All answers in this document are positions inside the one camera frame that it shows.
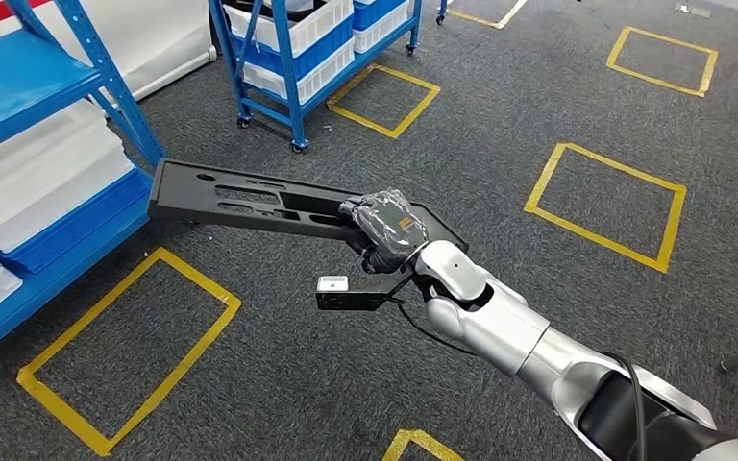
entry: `black mount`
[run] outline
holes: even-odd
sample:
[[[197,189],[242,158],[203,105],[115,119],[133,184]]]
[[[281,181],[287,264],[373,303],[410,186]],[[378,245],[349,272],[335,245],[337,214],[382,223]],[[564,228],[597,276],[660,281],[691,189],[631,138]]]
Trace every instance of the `black mount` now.
[[[329,238],[346,242],[360,253],[370,244],[360,228],[338,207],[363,195],[331,187],[294,182],[234,170],[164,159],[157,165],[148,214],[234,228]],[[463,252],[465,243],[426,206],[412,204],[431,240],[448,240]],[[376,310],[413,277],[407,266],[371,288],[319,289],[318,308]]]

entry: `robotic arm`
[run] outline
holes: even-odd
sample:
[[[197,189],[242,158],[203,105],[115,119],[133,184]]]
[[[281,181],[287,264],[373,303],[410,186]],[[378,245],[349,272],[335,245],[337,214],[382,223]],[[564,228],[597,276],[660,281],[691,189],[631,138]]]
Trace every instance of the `robotic arm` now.
[[[427,207],[398,191],[356,196],[164,160],[149,214],[345,241],[361,255],[365,272],[391,279],[355,289],[346,277],[322,277],[319,308],[376,310],[412,281],[434,330],[525,382],[602,460],[738,461],[738,438],[718,431],[704,406],[552,328],[475,264],[465,242]]]

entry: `blue shelving unit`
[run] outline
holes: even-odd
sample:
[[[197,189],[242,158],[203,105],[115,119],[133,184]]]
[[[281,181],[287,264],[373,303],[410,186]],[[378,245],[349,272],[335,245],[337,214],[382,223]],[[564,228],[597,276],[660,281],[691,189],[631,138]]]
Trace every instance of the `blue shelving unit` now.
[[[284,86],[286,88],[287,97],[283,98],[276,93],[264,90],[262,88],[248,85],[242,78],[242,68],[247,60],[248,50],[251,48],[253,33],[256,29],[256,21],[258,20],[258,12],[261,10],[261,0],[256,0],[251,10],[250,23],[248,25],[247,34],[241,46],[236,46],[236,39],[227,25],[225,20],[225,11],[222,7],[221,0],[209,0],[210,16],[213,22],[213,28],[219,39],[219,46],[227,64],[228,74],[234,88],[236,103],[238,105],[238,120],[236,121],[239,128],[246,128],[253,118],[252,110],[261,112],[264,115],[282,123],[292,129],[291,147],[294,152],[303,152],[309,142],[304,134],[304,117],[313,108],[321,104],[328,96],[335,92],[339,87],[344,85],[351,79],[360,69],[368,65],[381,51],[388,48],[389,45],[397,41],[405,33],[410,33],[406,51],[409,55],[414,53],[417,46],[417,36],[420,30],[420,10],[422,0],[412,0],[414,9],[412,17],[401,24],[391,34],[387,35],[374,47],[366,53],[355,54],[355,60],[348,65],[340,74],[338,74],[331,82],[319,90],[315,96],[310,98],[304,104],[299,103],[298,97],[298,80],[293,69],[293,57],[290,45],[289,24],[287,22],[287,13],[283,0],[273,0],[271,8],[273,9],[273,22],[276,24],[276,34],[279,42],[279,54],[282,62],[282,76],[284,78]],[[284,105],[287,108],[288,115],[276,112],[261,104],[248,96],[248,91],[261,93],[270,99]]]
[[[55,3],[92,66],[66,54],[25,0],[6,3],[22,28],[0,37],[0,142],[91,96],[155,165],[162,158],[160,145],[79,1]],[[101,88],[112,96],[117,109]],[[147,174],[136,171],[150,184]],[[145,195],[138,197],[37,273],[9,265],[23,284],[0,303],[0,339],[139,229],[147,220],[147,200]]]

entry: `yellow tape square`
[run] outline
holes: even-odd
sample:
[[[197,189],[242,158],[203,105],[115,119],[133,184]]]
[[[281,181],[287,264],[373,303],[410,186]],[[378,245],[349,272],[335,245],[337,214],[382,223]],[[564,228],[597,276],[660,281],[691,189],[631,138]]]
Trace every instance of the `yellow tape square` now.
[[[618,59],[618,55],[621,53],[621,49],[624,48],[624,44],[627,42],[627,37],[629,37],[629,33],[632,33],[632,32],[634,32],[635,34],[640,34],[642,36],[650,36],[652,38],[657,38],[658,40],[662,40],[667,43],[672,43],[674,45],[684,46],[692,50],[702,51],[705,54],[707,54],[708,58],[705,61],[705,68],[702,71],[700,87],[698,87],[697,89],[693,89],[693,88],[686,88],[683,86],[670,84],[669,82],[656,79],[655,77],[650,77],[648,75],[644,75],[640,72],[627,69],[617,64],[616,60]],[[629,76],[641,79],[651,84],[661,85],[669,89],[673,89],[675,91],[680,91],[686,94],[691,94],[692,96],[699,96],[702,98],[702,97],[705,97],[705,92],[708,90],[708,86],[711,83],[711,76],[714,73],[714,65],[717,63],[717,55],[718,55],[717,50],[712,50],[710,48],[705,48],[699,45],[694,45],[692,43],[686,43],[685,41],[676,40],[674,38],[669,38],[667,36],[661,36],[661,35],[658,35],[652,32],[642,31],[640,29],[636,29],[631,26],[626,26],[624,30],[621,31],[620,34],[618,34],[618,41],[616,41],[615,45],[612,46],[612,51],[609,52],[609,56],[606,58],[606,66],[609,67],[610,69],[617,70],[618,72],[621,72],[622,74],[627,74]]]
[[[666,227],[663,230],[663,237],[661,239],[660,248],[658,249],[656,258],[641,255],[640,253],[635,252],[634,250],[621,245],[618,242],[598,235],[579,225],[573,224],[572,222],[558,217],[550,213],[549,211],[539,207],[539,199],[541,199],[542,194],[544,193],[545,188],[547,187],[547,184],[550,181],[553,172],[555,171],[555,167],[558,165],[558,161],[561,159],[561,155],[564,154],[564,151],[566,151],[567,149],[570,149],[573,152],[591,158],[595,161],[601,162],[609,167],[615,168],[616,170],[627,173],[630,176],[646,182],[651,182],[652,184],[658,185],[660,187],[663,187],[664,189],[668,189],[673,192],[672,203],[669,206],[669,216],[666,219]],[[685,201],[685,199],[686,187],[684,185],[673,184],[671,182],[661,180],[652,175],[626,166],[623,163],[619,163],[610,158],[606,158],[594,152],[588,151],[587,149],[584,149],[583,147],[576,144],[559,142],[555,145],[555,149],[553,149],[553,153],[550,155],[550,160],[548,160],[544,170],[542,171],[542,174],[539,176],[539,181],[536,182],[536,185],[533,187],[533,191],[530,192],[528,202],[525,204],[525,211],[541,216],[542,218],[568,231],[578,234],[588,240],[592,240],[593,242],[603,245],[614,252],[624,255],[630,259],[634,259],[642,264],[646,264],[647,266],[650,266],[653,269],[656,269],[665,274],[669,268],[669,257],[672,255],[672,248],[675,246],[675,235],[677,234],[677,226],[680,222],[680,213],[683,210],[683,202]]]
[[[397,431],[394,440],[386,450],[382,461],[398,461],[409,442],[413,442],[425,451],[431,453],[432,456],[441,461],[463,461],[452,449],[449,449],[439,441],[431,437],[422,430],[400,429]]]
[[[165,380],[155,389],[154,393],[146,399],[146,401],[135,411],[129,420],[120,427],[120,430],[111,438],[104,436],[93,425],[87,422],[84,417],[78,414],[72,407],[63,401],[57,394],[52,392],[50,388],[38,381],[35,377],[40,367],[58,353],[67,343],[69,343],[78,333],[80,333],[89,323],[91,323],[98,315],[113,303],[124,291],[126,291],[132,283],[139,279],[151,266],[157,261],[163,261],[176,269],[179,273],[186,276],[205,291],[209,292],[214,298],[219,300],[225,308],[222,315],[213,323],[208,331],[196,342],[188,354],[183,357],[179,364],[171,371]],[[224,288],[217,285],[213,280],[208,279],[196,269],[168,252],[164,248],[158,248],[145,260],[143,260],[134,270],[117,284],[102,300],[95,304],[83,317],[78,319],[72,327],[64,334],[56,339],[49,347],[41,352],[29,365],[18,370],[16,380],[18,384],[24,388],[35,400],[38,401],[47,411],[58,418],[72,433],[78,436],[86,445],[88,445],[95,453],[100,456],[108,456],[109,451],[120,442],[131,430],[140,424],[146,416],[148,416],[160,402],[171,392],[171,389],[177,382],[187,373],[191,366],[199,359],[210,343],[222,332],[222,329],[234,317],[239,309],[241,302],[239,299],[228,293]]]
[[[525,6],[527,2],[528,0],[517,0],[513,8],[511,8],[510,11],[507,12],[507,14],[502,19],[499,20],[499,22],[493,22],[487,19],[482,19],[481,17],[474,16],[473,14],[468,14],[467,12],[458,12],[457,10],[453,10],[451,8],[448,8],[446,10],[446,13],[452,16],[460,17],[468,21],[476,22],[483,26],[493,27],[494,29],[502,29],[504,28],[504,26],[507,25],[508,22],[510,22],[510,19],[512,19],[513,16],[515,16],[516,13],[519,12],[519,10],[521,10],[522,7]]]
[[[414,109],[411,110],[411,112],[408,113],[406,117],[403,118],[403,121],[401,121],[397,127],[395,128],[386,128],[384,126],[381,126],[372,120],[369,120],[365,117],[362,117],[352,111],[346,110],[338,105],[338,101],[340,101],[344,96],[346,96],[347,93],[349,93],[353,88],[357,86],[363,79],[366,78],[366,76],[369,75],[373,70],[378,69],[381,72],[385,72],[389,75],[392,75],[394,77],[397,77],[399,79],[405,80],[407,82],[411,82],[415,85],[422,86],[423,88],[427,89],[429,92],[426,94],[426,97],[424,97],[419,103],[417,103],[417,106],[414,107]],[[400,136],[406,128],[408,128],[409,125],[411,125],[412,122],[414,122],[414,119],[417,118],[423,110],[426,109],[426,107],[431,104],[431,101],[437,96],[437,93],[440,92],[440,87],[434,84],[430,84],[429,82],[423,81],[418,79],[417,77],[412,77],[408,74],[405,74],[399,70],[390,69],[386,67],[385,65],[380,64],[369,64],[358,72],[355,77],[346,83],[344,86],[342,86],[340,89],[338,89],[333,97],[327,101],[327,107],[339,114],[342,115],[354,122],[358,122],[360,125],[363,125],[364,127],[371,128],[372,130],[375,130],[376,132],[383,133],[392,139],[397,139],[398,136]]]

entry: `black cable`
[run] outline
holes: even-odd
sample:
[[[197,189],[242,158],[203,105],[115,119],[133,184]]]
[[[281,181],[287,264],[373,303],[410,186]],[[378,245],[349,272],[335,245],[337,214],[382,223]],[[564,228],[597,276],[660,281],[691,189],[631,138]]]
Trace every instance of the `black cable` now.
[[[421,328],[421,327],[420,327],[419,325],[415,324],[415,323],[414,323],[414,320],[413,320],[413,319],[412,319],[411,317],[409,317],[409,316],[408,316],[408,313],[406,312],[406,310],[405,310],[405,309],[403,309],[403,301],[402,301],[402,300],[395,300],[395,299],[393,299],[393,300],[390,300],[390,301],[394,302],[394,303],[395,303],[395,304],[397,305],[397,308],[398,308],[398,309],[400,309],[400,313],[401,313],[401,314],[403,314],[403,316],[404,316],[404,317],[406,317],[406,320],[408,320],[408,322],[409,322],[409,323],[410,323],[410,324],[411,324],[411,325],[412,325],[413,327],[417,328],[417,331],[420,331],[421,333],[425,334],[426,336],[428,336],[428,337],[429,337],[429,338],[431,338],[432,340],[434,340],[434,341],[436,341],[436,342],[438,342],[438,343],[442,344],[443,346],[445,346],[445,347],[447,347],[447,348],[451,348],[451,349],[453,349],[453,350],[455,350],[455,351],[457,351],[457,352],[462,352],[462,353],[466,353],[466,354],[468,354],[468,355],[473,355],[474,357],[476,357],[476,356],[477,356],[477,355],[476,355],[475,353],[473,353],[473,352],[471,352],[471,351],[466,351],[466,350],[464,350],[463,348],[458,348],[457,346],[455,346],[455,345],[453,345],[453,344],[449,343],[448,341],[445,341],[444,339],[440,338],[439,336],[436,336],[436,335],[434,335],[434,334],[432,334],[432,333],[429,333],[428,331],[425,331],[425,330],[424,330],[424,329],[422,329],[422,328]]]
[[[628,360],[621,357],[617,353],[613,352],[601,352],[602,354],[606,355],[607,357],[615,360],[619,364],[621,364],[622,367],[627,369],[627,372],[629,372],[629,379],[632,381],[632,390],[635,393],[635,424],[637,425],[638,429],[638,442],[637,447],[638,450],[637,456],[635,457],[638,461],[646,461],[647,459],[647,425],[646,425],[646,417],[644,416],[644,392],[641,388],[640,380],[638,379],[638,375],[635,373],[635,369],[632,367],[632,364],[629,363]]]

